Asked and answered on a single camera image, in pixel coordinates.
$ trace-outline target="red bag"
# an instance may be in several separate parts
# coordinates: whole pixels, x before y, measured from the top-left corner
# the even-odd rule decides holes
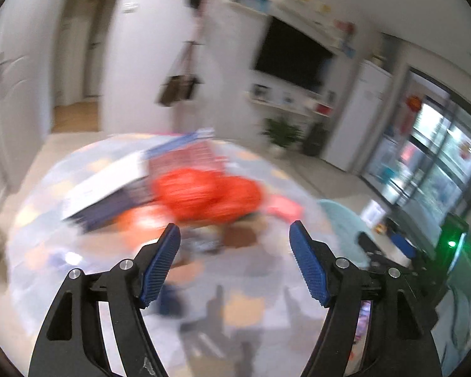
[[[220,198],[220,172],[180,168],[163,174],[152,183],[152,190],[178,221],[192,221],[208,204]]]
[[[209,204],[203,212],[203,218],[225,224],[233,222],[250,212],[258,209],[262,203],[262,192],[255,181],[244,177],[221,177],[225,188],[222,197],[215,203]]]
[[[172,170],[156,179],[152,190],[177,221],[232,222],[262,203],[255,181],[193,168]]]

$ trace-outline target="metal screw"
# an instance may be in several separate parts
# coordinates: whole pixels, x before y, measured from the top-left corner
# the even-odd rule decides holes
[[[80,276],[80,269],[72,269],[69,273],[68,276],[70,279],[77,279]]]
[[[132,268],[134,265],[134,262],[131,261],[131,259],[124,259],[124,261],[121,261],[121,263],[119,263],[119,268],[120,269],[123,269],[124,271],[129,269],[129,268]]]
[[[335,264],[342,269],[348,268],[349,267],[349,261],[345,258],[339,258],[335,261]]]
[[[399,278],[399,276],[401,275],[401,272],[396,268],[389,268],[387,272],[389,273],[389,276],[393,278]]]

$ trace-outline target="plastic bag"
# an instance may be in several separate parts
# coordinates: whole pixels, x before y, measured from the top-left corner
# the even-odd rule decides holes
[[[219,181],[223,183],[220,188],[225,191],[217,202],[203,211],[205,220],[217,224],[233,222],[254,212],[262,203],[262,192],[255,181],[238,176],[221,176]]]
[[[178,221],[202,219],[202,212],[219,199],[224,189],[221,173],[180,168],[163,174],[152,183],[152,190]]]
[[[262,203],[255,181],[217,171],[180,168],[162,175],[152,186],[178,221],[224,224],[254,212]]]
[[[116,218],[129,248],[158,239],[172,221],[168,210],[159,203],[150,203],[127,210]]]

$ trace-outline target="glass door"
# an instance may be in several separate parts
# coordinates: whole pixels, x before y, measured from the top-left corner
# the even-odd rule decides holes
[[[436,160],[414,198],[438,224],[463,196],[471,178],[471,130],[460,121],[447,129]]]
[[[413,211],[416,224],[439,228],[449,211],[462,214],[471,205],[471,115],[422,79],[409,72],[399,108],[362,177],[388,204]],[[406,98],[412,95],[423,99],[408,128]]]

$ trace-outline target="potted plant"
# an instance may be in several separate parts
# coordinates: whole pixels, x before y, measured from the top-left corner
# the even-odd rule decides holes
[[[300,139],[300,129],[289,124],[285,118],[265,119],[265,129],[262,132],[270,139],[269,153],[275,158],[280,158],[286,149]]]

